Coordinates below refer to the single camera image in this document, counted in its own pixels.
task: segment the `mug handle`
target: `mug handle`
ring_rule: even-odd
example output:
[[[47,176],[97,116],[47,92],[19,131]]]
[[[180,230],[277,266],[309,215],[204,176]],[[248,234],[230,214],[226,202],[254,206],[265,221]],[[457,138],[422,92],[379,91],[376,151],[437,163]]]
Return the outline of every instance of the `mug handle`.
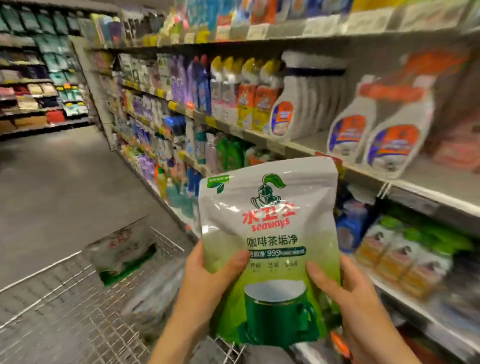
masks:
[[[299,308],[299,314],[303,312],[307,312],[310,315],[310,321],[308,321],[307,327],[305,329],[299,329],[300,333],[306,333],[308,334],[309,332],[313,330],[318,330],[317,328],[317,314],[315,313],[315,309],[313,308],[312,304],[310,302],[303,303],[301,302],[298,305]]]

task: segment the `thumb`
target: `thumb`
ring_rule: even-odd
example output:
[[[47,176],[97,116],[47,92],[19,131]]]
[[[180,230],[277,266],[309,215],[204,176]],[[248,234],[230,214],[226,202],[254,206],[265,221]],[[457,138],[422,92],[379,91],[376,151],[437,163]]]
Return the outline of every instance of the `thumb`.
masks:
[[[340,287],[336,281],[327,277],[314,262],[307,262],[307,273],[315,285],[340,306],[346,301],[347,291]]]
[[[214,274],[217,280],[217,286],[222,290],[222,293],[227,289],[231,282],[235,280],[245,269],[250,260],[250,253],[248,250],[240,250],[230,258],[225,266]]]

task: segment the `white and green package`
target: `white and green package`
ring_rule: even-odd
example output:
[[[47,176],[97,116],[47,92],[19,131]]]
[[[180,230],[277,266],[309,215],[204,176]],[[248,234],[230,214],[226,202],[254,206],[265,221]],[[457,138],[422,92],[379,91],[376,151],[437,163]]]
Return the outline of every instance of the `white and green package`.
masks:
[[[316,341],[341,322],[338,307],[309,279],[316,262],[340,282],[332,159],[268,162],[205,178],[200,216],[205,268],[215,273],[237,251],[250,261],[212,321],[227,341],[287,347]]]

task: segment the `person's right hand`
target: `person's right hand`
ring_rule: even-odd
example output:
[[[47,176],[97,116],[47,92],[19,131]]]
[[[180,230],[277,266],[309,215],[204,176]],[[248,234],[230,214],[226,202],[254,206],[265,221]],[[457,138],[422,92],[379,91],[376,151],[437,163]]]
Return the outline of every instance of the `person's right hand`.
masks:
[[[375,292],[375,287],[348,257],[340,257],[343,287],[314,263],[307,272],[318,288],[340,307],[347,343],[358,364],[420,364],[405,344]]]

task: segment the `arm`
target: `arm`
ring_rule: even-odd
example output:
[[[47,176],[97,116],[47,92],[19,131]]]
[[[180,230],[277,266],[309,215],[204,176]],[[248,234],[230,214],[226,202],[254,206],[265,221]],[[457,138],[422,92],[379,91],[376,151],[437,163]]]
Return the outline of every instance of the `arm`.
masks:
[[[215,274],[204,269],[204,247],[199,241],[185,263],[179,297],[149,364],[184,364],[208,332],[208,323],[223,293],[245,269],[250,254],[236,253]]]
[[[358,364],[421,364],[403,341],[370,279],[348,257],[340,258],[344,287],[313,262],[307,272],[318,288],[339,306],[347,343]]]

